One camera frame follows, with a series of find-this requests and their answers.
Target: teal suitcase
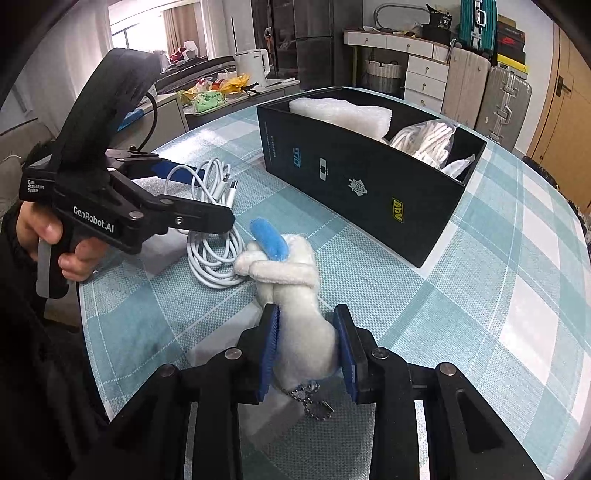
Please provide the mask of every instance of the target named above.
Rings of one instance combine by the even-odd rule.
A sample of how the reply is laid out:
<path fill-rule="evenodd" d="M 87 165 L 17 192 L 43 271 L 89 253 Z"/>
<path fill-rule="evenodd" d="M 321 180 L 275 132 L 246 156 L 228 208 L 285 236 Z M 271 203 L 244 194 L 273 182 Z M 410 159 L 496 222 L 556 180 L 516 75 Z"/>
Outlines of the teal suitcase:
<path fill-rule="evenodd" d="M 492 58 L 496 41 L 496 0 L 461 0 L 460 40 Z"/>

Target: metal bolt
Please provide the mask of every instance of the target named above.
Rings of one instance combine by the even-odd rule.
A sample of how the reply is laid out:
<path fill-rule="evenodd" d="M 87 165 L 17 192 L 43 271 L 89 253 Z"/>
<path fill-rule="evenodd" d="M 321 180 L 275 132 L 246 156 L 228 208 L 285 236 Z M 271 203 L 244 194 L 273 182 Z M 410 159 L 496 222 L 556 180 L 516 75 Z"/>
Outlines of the metal bolt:
<path fill-rule="evenodd" d="M 138 212 L 137 210 L 134 210 L 133 212 L 129 213 L 129 218 L 131 218 L 132 220 L 140 220 L 140 219 L 144 218 L 144 214 L 142 212 Z"/>
<path fill-rule="evenodd" d="M 242 350 L 236 347 L 229 348 L 223 354 L 228 360 L 238 360 L 242 356 Z"/>
<path fill-rule="evenodd" d="M 447 375 L 448 377 L 452 377 L 456 374 L 457 372 L 457 368 L 454 364 L 450 364 L 450 363 L 442 363 L 441 365 L 439 365 L 439 370 L 441 371 L 441 373 L 443 375 Z"/>
<path fill-rule="evenodd" d="M 170 377 L 173 373 L 176 372 L 176 367 L 171 364 L 164 364 L 158 368 L 158 374 L 161 377 Z"/>
<path fill-rule="evenodd" d="M 374 348 L 371 351 L 371 354 L 375 358 L 378 358 L 380 360 L 384 360 L 385 358 L 388 358 L 390 356 L 390 350 L 388 350 L 387 348 L 384 348 L 383 346 L 379 346 L 379 347 Z"/>

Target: curtain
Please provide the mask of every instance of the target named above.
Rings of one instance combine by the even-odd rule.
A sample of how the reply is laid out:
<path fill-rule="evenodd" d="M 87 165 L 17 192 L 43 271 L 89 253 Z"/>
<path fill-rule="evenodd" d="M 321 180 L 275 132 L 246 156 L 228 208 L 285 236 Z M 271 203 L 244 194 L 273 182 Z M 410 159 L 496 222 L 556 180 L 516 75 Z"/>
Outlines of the curtain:
<path fill-rule="evenodd" d="M 111 48 L 107 0 L 80 0 L 29 58 L 23 87 L 35 115 L 55 137 L 82 87 Z"/>
<path fill-rule="evenodd" d="M 199 45 L 199 32 L 192 4 L 164 10 L 162 18 L 166 29 L 166 45 L 169 55 L 184 46 L 187 40 L 193 40 L 195 45 Z"/>
<path fill-rule="evenodd" d="M 211 60 L 230 55 L 222 0 L 201 0 L 201 13 L 207 58 Z"/>

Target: plush bunny keychain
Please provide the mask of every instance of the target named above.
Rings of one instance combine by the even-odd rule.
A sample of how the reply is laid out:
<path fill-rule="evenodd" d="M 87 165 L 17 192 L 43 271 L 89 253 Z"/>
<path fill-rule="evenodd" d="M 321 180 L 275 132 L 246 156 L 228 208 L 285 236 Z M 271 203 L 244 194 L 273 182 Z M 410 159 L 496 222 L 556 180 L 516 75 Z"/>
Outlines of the plush bunny keychain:
<path fill-rule="evenodd" d="M 274 373 L 283 390 L 319 380 L 338 368 L 337 333 L 320 314 L 320 276 L 314 251 L 299 235 L 280 235 L 265 219 L 255 219 L 256 242 L 234 262 L 237 275 L 256 281 L 259 304 L 280 309 Z"/>

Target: finger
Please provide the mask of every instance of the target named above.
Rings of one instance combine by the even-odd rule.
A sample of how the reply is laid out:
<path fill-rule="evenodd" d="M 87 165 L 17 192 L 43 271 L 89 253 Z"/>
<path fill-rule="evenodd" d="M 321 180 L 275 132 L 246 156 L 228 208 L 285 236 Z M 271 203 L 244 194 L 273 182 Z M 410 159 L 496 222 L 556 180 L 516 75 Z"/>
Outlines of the finger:
<path fill-rule="evenodd" d="M 98 238 L 85 238 L 76 245 L 74 252 L 80 260 L 99 260 L 107 251 L 107 244 Z"/>
<path fill-rule="evenodd" d="M 25 213 L 27 229 L 35 232 L 39 238 L 43 238 L 50 245 L 60 241 L 62 233 L 60 219 L 48 207 L 31 203 L 23 213 Z"/>
<path fill-rule="evenodd" d="M 82 277 L 82 280 L 88 278 L 88 276 L 95 269 L 97 263 L 98 260 L 81 260 L 75 254 L 61 254 L 60 258 L 58 259 L 58 264 L 63 271 L 71 275 Z"/>
<path fill-rule="evenodd" d="M 90 274 L 78 275 L 78 274 L 75 274 L 72 272 L 68 272 L 66 270 L 62 270 L 61 274 L 64 275 L 64 278 L 66 278 L 67 280 L 78 281 L 78 282 L 85 281 L 90 276 Z"/>

